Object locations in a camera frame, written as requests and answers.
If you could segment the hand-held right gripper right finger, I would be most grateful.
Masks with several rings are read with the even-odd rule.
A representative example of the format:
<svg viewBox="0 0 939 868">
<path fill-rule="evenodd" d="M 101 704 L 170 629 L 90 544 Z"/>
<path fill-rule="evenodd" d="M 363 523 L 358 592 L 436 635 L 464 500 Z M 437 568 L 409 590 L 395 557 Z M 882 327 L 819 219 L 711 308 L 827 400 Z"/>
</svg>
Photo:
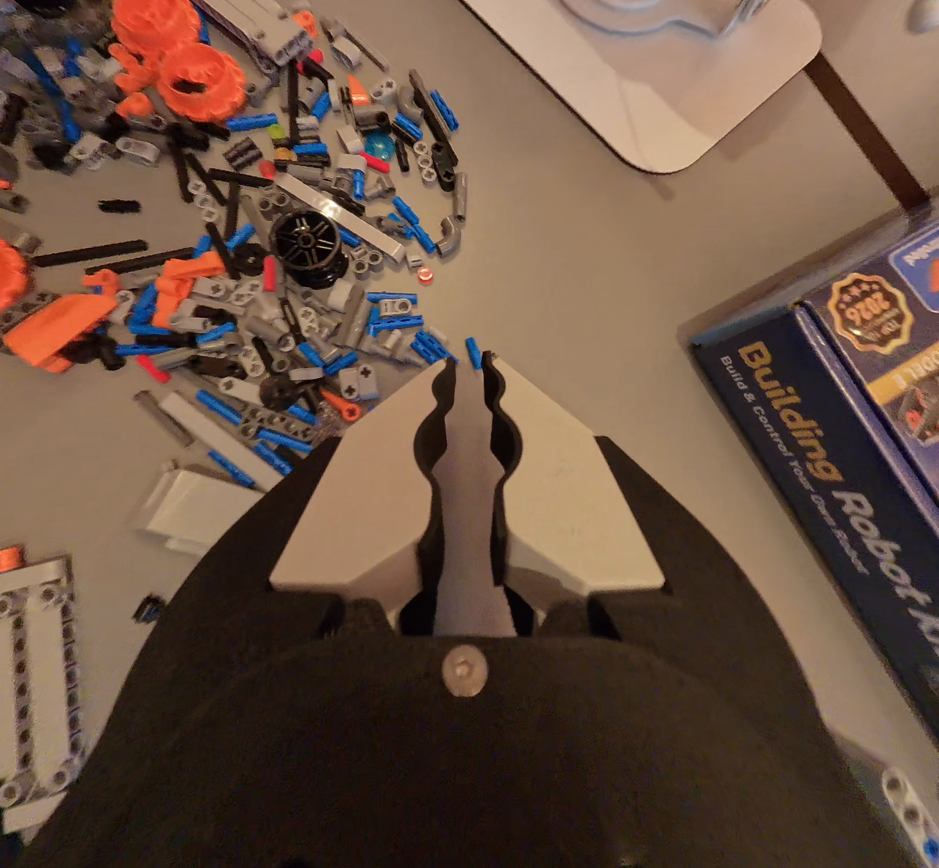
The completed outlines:
<svg viewBox="0 0 939 868">
<path fill-rule="evenodd" d="M 494 489 L 490 564 L 516 634 L 597 594 L 657 592 L 664 573 L 597 437 L 493 352 L 482 358 Z"/>
</svg>

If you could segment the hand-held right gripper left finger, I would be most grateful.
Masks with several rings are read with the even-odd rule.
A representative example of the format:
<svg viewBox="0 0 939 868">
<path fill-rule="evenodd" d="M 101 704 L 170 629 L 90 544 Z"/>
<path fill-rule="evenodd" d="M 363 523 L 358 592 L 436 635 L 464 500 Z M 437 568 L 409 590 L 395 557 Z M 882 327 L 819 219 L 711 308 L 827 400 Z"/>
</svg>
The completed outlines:
<svg viewBox="0 0 939 868">
<path fill-rule="evenodd" d="M 373 600 L 404 634 L 433 633 L 445 555 L 434 469 L 456 361 L 407 381 L 346 430 L 269 577 L 274 589 Z"/>
</svg>

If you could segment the grey curved panel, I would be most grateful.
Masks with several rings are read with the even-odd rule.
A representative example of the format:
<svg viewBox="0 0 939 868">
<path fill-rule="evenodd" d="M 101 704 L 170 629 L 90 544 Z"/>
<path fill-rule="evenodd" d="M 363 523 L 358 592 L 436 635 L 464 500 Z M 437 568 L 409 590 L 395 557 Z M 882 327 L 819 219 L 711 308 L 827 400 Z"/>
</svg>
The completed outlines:
<svg viewBox="0 0 939 868">
<path fill-rule="evenodd" d="M 133 525 L 165 549 L 200 559 L 262 498 L 258 490 L 171 467 L 147 492 Z"/>
</svg>

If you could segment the robot kit box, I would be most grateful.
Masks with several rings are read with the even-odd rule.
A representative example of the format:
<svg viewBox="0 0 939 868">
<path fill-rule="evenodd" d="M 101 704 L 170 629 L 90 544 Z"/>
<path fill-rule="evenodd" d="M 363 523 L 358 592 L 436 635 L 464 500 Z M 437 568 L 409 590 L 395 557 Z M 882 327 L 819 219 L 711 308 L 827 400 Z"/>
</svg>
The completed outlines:
<svg viewBox="0 0 939 868">
<path fill-rule="evenodd" d="M 933 742 L 937 275 L 933 196 L 688 344 Z"/>
</svg>

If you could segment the pile of building kit parts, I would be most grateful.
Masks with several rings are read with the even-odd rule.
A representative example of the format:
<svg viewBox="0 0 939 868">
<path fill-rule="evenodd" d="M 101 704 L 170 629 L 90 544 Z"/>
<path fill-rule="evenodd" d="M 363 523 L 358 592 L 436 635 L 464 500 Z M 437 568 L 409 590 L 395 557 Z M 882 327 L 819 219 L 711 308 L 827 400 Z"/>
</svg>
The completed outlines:
<svg viewBox="0 0 939 868">
<path fill-rule="evenodd" d="M 63 374 L 133 362 L 184 446 L 255 496 L 381 400 L 367 358 L 454 362 L 416 293 L 466 224 L 459 125 L 416 69 L 392 70 L 308 0 L 2 0 L 2 214 L 24 164 L 174 170 L 204 234 L 44 249 L 2 220 L 2 354 Z"/>
</svg>

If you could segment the orange wedge piece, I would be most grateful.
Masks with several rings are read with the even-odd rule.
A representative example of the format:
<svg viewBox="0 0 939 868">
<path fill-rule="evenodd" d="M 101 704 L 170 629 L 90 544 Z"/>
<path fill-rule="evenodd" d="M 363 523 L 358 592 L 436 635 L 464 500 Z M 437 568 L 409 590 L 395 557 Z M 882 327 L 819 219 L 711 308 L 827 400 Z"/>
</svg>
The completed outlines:
<svg viewBox="0 0 939 868">
<path fill-rule="evenodd" d="M 27 365 L 59 374 L 72 365 L 62 356 L 62 349 L 93 332 L 118 305 L 115 295 L 69 294 L 55 298 L 3 334 L 3 344 Z"/>
</svg>

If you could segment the orange gear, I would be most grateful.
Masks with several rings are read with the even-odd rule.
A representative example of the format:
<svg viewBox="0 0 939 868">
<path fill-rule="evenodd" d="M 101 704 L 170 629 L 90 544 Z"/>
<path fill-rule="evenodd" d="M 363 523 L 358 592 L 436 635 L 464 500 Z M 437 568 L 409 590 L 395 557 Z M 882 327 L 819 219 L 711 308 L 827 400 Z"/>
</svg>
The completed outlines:
<svg viewBox="0 0 939 868">
<path fill-rule="evenodd" d="M 245 107 L 246 80 L 231 55 L 191 42 L 162 58 L 156 88 L 174 114 L 196 123 L 222 123 Z"/>
<path fill-rule="evenodd" d="M 112 29 L 132 53 L 154 62 L 198 43 L 202 22 L 189 0 L 112 0 Z"/>
<path fill-rule="evenodd" d="M 20 251 L 1 240 L 1 311 L 7 310 L 30 289 L 31 267 Z"/>
</svg>

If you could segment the white book stand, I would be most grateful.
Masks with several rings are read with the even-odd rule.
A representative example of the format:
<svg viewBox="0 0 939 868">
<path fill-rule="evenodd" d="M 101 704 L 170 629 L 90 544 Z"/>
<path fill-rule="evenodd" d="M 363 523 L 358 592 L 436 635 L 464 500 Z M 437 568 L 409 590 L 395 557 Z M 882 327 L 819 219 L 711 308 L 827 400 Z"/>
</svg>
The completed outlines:
<svg viewBox="0 0 939 868">
<path fill-rule="evenodd" d="M 621 159 L 697 161 L 820 51 L 804 0 L 460 0 Z"/>
</svg>

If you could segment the grey frame piece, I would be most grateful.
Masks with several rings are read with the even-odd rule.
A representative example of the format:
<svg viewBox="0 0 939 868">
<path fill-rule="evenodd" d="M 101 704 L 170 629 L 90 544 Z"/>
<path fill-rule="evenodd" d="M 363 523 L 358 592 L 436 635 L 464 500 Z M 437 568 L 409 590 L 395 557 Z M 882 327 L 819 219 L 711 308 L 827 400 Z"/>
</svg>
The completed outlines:
<svg viewBox="0 0 939 868">
<path fill-rule="evenodd" d="M 4 832 L 39 827 L 87 759 L 70 558 L 2 573 L 1 807 Z"/>
</svg>

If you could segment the black base plate assembly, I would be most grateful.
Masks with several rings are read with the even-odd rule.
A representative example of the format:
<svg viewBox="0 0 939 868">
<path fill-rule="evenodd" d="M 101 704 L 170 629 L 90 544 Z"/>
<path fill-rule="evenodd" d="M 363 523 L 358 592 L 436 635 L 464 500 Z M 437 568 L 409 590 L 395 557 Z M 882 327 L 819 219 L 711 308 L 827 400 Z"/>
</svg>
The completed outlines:
<svg viewBox="0 0 939 868">
<path fill-rule="evenodd" d="M 937 821 L 898 768 L 886 768 L 881 784 L 886 803 L 920 861 L 926 866 L 937 866 Z"/>
</svg>

